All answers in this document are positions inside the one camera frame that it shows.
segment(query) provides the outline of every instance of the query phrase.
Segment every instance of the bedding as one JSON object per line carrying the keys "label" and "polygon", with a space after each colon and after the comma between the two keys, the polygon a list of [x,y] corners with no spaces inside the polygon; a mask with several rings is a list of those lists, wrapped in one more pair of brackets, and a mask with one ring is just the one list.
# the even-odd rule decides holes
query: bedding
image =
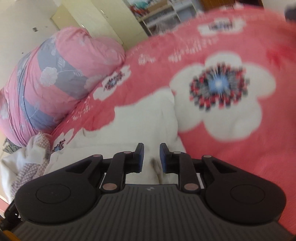
{"label": "bedding", "polygon": [[0,127],[24,147],[39,131],[51,133],[95,85],[124,61],[115,40],[65,28],[24,55],[0,91]]}
{"label": "bedding", "polygon": [[169,86],[187,153],[213,155],[279,185],[287,197],[280,223],[296,233],[295,39],[296,25],[262,8],[199,15],[130,49],[53,131],[54,148]]}
{"label": "bedding", "polygon": [[6,152],[8,154],[12,154],[12,153],[16,152],[20,148],[21,147],[13,144],[8,138],[6,138],[5,141],[4,141],[4,144],[3,144],[2,151]]}
{"label": "bedding", "polygon": [[44,174],[50,157],[50,135],[42,132],[30,138],[28,145],[0,160],[0,176],[7,201],[26,182]]}
{"label": "bedding", "polygon": [[94,131],[82,128],[62,150],[52,153],[44,174],[94,154],[112,158],[117,152],[134,151],[141,142],[145,149],[142,172],[127,174],[126,183],[177,183],[177,175],[162,174],[159,157],[162,142],[172,151],[185,151],[177,134],[174,96],[170,88],[160,88],[135,104],[115,107],[114,112],[110,124]]}

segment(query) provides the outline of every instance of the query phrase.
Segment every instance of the white flower pattern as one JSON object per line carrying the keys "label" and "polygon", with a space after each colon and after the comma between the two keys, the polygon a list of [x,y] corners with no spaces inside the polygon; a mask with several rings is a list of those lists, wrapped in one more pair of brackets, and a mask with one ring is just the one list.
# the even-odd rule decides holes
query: white flower pattern
{"label": "white flower pattern", "polygon": [[151,58],[148,54],[140,54],[138,59],[139,65],[145,65],[146,63],[154,63],[156,58]]}
{"label": "white flower pattern", "polygon": [[54,85],[57,80],[57,76],[58,72],[56,68],[46,67],[41,73],[40,83],[44,87]]}
{"label": "white flower pattern", "polygon": [[59,145],[60,142],[62,142],[62,148],[60,147],[58,150],[56,149],[56,151],[58,151],[59,153],[63,153],[63,148],[66,147],[66,145],[68,144],[68,142],[71,140],[72,136],[74,133],[74,129],[69,130],[66,134],[63,132],[61,133],[54,141],[53,143],[53,149],[55,149],[55,147],[57,145]]}
{"label": "white flower pattern", "polygon": [[[244,77],[250,80],[248,95],[237,104],[220,109],[212,106],[210,111],[200,110],[190,100],[190,83],[209,67],[225,63],[232,67],[243,67]],[[257,99],[271,95],[276,88],[275,78],[268,70],[254,63],[242,63],[233,52],[218,52],[207,58],[205,66],[192,64],[177,73],[170,87],[175,93],[175,111],[180,132],[193,129],[201,122],[209,134],[220,141],[232,141],[248,137],[261,123],[262,111]]]}
{"label": "white flower pattern", "polygon": [[200,35],[211,36],[218,33],[235,34],[243,31],[246,22],[241,18],[216,18],[214,22],[201,24],[197,27]]}
{"label": "white flower pattern", "polygon": [[99,99],[101,101],[107,99],[116,90],[118,85],[121,85],[126,81],[131,75],[130,66],[123,66],[118,72],[114,72],[111,76],[106,77],[102,81],[102,87],[98,87],[94,93],[94,99]]}
{"label": "white flower pattern", "polygon": [[57,52],[57,48],[54,46],[50,54],[52,56],[55,56],[56,55],[56,52]]}

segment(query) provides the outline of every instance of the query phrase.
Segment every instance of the white cloth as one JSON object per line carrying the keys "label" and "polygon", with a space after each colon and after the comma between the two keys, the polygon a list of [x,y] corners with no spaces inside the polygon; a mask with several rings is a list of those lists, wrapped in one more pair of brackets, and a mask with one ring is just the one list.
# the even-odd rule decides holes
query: white cloth
{"label": "white cloth", "polygon": [[163,179],[159,145],[165,142],[171,151],[185,152],[177,131],[174,96],[169,88],[162,88],[136,104],[116,107],[114,120],[100,130],[81,129],[62,150],[51,155],[44,174],[93,154],[111,158],[117,152],[134,151],[142,142],[145,149],[142,172],[128,174],[126,183],[175,183],[176,175],[165,175]]}
{"label": "white cloth", "polygon": [[39,134],[30,138],[27,147],[21,148],[0,160],[1,183],[9,203],[12,202],[15,194],[11,186],[17,180],[17,176],[24,166],[26,164],[42,165],[44,162],[48,151],[41,147],[38,141]]}

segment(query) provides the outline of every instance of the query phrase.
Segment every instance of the pink comforter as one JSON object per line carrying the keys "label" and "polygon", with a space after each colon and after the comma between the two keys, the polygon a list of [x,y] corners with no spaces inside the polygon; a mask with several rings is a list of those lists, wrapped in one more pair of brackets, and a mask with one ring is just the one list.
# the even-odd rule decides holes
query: pink comforter
{"label": "pink comforter", "polygon": [[279,185],[287,196],[280,223],[296,233],[295,76],[296,24],[259,8],[214,10],[131,49],[54,130],[54,147],[82,127],[108,125],[115,106],[170,86],[186,151]]}

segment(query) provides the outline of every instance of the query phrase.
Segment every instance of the white shelf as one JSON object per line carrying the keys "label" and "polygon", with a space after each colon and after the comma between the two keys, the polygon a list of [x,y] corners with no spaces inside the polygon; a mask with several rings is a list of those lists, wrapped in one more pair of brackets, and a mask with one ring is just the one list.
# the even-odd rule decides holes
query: white shelf
{"label": "white shelf", "polygon": [[163,10],[166,10],[166,9],[168,9],[170,7],[172,7],[171,4],[164,5],[164,6],[160,7],[160,8],[158,8],[158,9],[156,9],[156,10],[154,10],[154,11],[148,13],[148,14],[146,14],[145,16],[143,16],[141,18],[137,17],[137,20],[140,23],[142,21],[145,21],[147,18],[149,18],[149,17],[151,17],[151,16],[153,16],[153,15],[159,13],[159,12],[162,12]]}
{"label": "white shelf", "polygon": [[150,23],[147,23],[146,26],[147,26],[147,28],[151,28],[151,27],[157,25],[159,22],[166,21],[166,20],[168,20],[172,17],[175,17],[175,16],[177,16],[176,12],[168,13],[164,16],[161,16],[161,17],[151,21]]}
{"label": "white shelf", "polygon": [[177,2],[175,4],[172,4],[172,7],[174,8],[174,10],[176,12],[182,11],[186,8],[191,7],[191,6],[193,6],[191,1],[181,1],[181,2]]}

